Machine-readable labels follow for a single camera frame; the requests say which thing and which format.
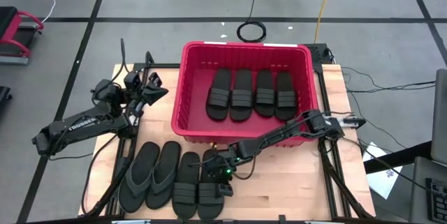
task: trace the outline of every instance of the coiled black cable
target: coiled black cable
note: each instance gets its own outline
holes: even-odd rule
[[[258,21],[250,21],[250,19],[251,19],[251,14],[253,13],[254,1],[255,1],[255,0],[253,0],[253,1],[251,2],[250,15],[249,15],[249,17],[247,18],[247,21],[245,21],[243,24],[241,24],[241,25],[237,28],[237,31],[236,31],[236,35],[237,35],[237,37],[239,38],[239,40],[241,40],[241,41],[244,42],[244,43],[260,43],[260,42],[264,41],[265,38],[267,37],[267,28],[265,28],[265,25],[264,25],[262,22],[258,22]],[[245,39],[244,37],[242,37],[242,35],[241,35],[240,32],[241,32],[242,28],[245,27],[245,26],[247,26],[247,25],[254,25],[254,26],[257,26],[257,27],[261,28],[262,31],[263,31],[262,36],[260,36],[260,37],[257,38],[257,39],[253,39],[253,40]]]

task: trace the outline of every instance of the gray tile floor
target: gray tile floor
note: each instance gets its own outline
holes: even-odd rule
[[[446,0],[423,0],[432,17],[446,18]],[[316,17],[322,0],[256,0],[254,17]],[[53,17],[90,17],[95,0],[57,0]],[[103,0],[98,17],[244,17],[251,0]],[[0,6],[17,6],[45,17],[48,0],[0,0]],[[423,18],[416,0],[328,0],[324,17]],[[91,107],[89,90],[111,76],[120,62],[119,39],[126,41],[127,61],[141,62],[151,51],[157,62],[178,63],[183,45],[190,40],[238,41],[240,23],[162,22],[95,23],[64,116]],[[314,23],[268,22],[266,43],[311,43]],[[12,88],[13,99],[0,122],[0,218],[17,220],[38,155],[30,139],[54,119],[87,23],[48,22],[38,36],[34,56],[26,67],[0,66],[0,85]],[[447,24],[436,24],[447,38]],[[247,28],[246,37],[256,37]],[[370,74],[375,82],[392,86],[433,80],[444,60],[426,23],[323,23],[319,42],[327,43],[337,62]],[[371,89],[366,77],[346,70],[350,89]],[[404,146],[431,136],[434,89],[383,91],[374,97],[358,94],[363,115],[392,133]],[[358,108],[351,101],[353,110]],[[358,131],[367,142],[396,151],[401,147],[370,125]],[[92,151],[93,141],[71,145],[60,156]],[[29,215],[29,221],[75,217],[89,159],[50,162]],[[412,167],[403,169],[411,175]],[[387,200],[373,195],[381,218],[408,218],[411,184],[397,180]]]

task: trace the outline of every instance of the black flip-flop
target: black flip-flop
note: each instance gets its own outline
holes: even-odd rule
[[[146,142],[126,172],[118,191],[118,201],[126,213],[137,211],[145,200],[147,188],[152,183],[152,170],[159,158],[160,147]]]
[[[207,150],[203,154],[203,160],[209,160],[214,156],[214,150]],[[202,168],[200,182],[198,184],[197,213],[201,220],[214,220],[224,209],[224,197],[218,192],[219,180],[217,177],[208,176]]]
[[[192,151],[183,154],[180,161],[179,172],[174,183],[173,209],[175,214],[182,220],[192,218],[197,210],[199,167],[191,167],[189,165],[199,162],[200,157]]]
[[[241,69],[236,72],[235,86],[231,91],[230,118],[245,121],[253,110],[251,71]]]
[[[226,68],[217,70],[208,91],[206,111],[211,119],[221,121],[228,114],[230,99],[231,71]]]
[[[152,183],[146,195],[146,205],[150,209],[159,209],[171,199],[181,152],[180,144],[175,141],[163,145],[160,159],[152,170]]]
[[[277,99],[274,110],[279,120],[288,121],[296,115],[297,99],[290,73],[280,72],[277,75]]]
[[[270,70],[261,70],[256,77],[255,111],[263,117],[274,115],[273,74]]]

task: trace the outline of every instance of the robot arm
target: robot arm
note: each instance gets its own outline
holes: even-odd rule
[[[215,176],[230,176],[236,167],[254,159],[263,149],[276,145],[290,137],[305,137],[317,139],[325,137],[337,140],[344,136],[338,119],[324,116],[318,110],[303,112],[296,119],[287,121],[283,126],[276,128],[254,140],[241,140],[230,144],[227,149],[216,150],[215,157],[203,164],[207,171]]]
[[[129,120],[123,114],[107,121],[104,110],[99,106],[80,112],[61,121],[54,121],[44,127],[31,140],[36,145],[39,155],[51,156],[60,152],[67,145],[96,137],[105,133],[118,133],[130,126]]]
[[[66,146],[105,133],[117,133],[120,138],[132,138],[136,134],[129,117],[140,117],[145,104],[152,105],[168,93],[161,88],[156,73],[141,82],[138,73],[129,73],[124,78],[125,89],[111,80],[102,80],[92,90],[92,100],[99,101],[92,109],[80,112],[44,127],[32,139],[39,155],[52,156]],[[126,105],[126,114],[122,105]]]

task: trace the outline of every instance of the yellow cable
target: yellow cable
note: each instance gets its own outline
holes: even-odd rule
[[[315,38],[314,43],[316,43],[316,39],[318,38],[318,31],[320,29],[320,20],[321,20],[321,14],[323,14],[324,6],[326,5],[327,0],[323,0],[323,3],[321,4],[320,8],[320,14],[318,15],[318,20],[316,21],[316,30],[315,30]]]

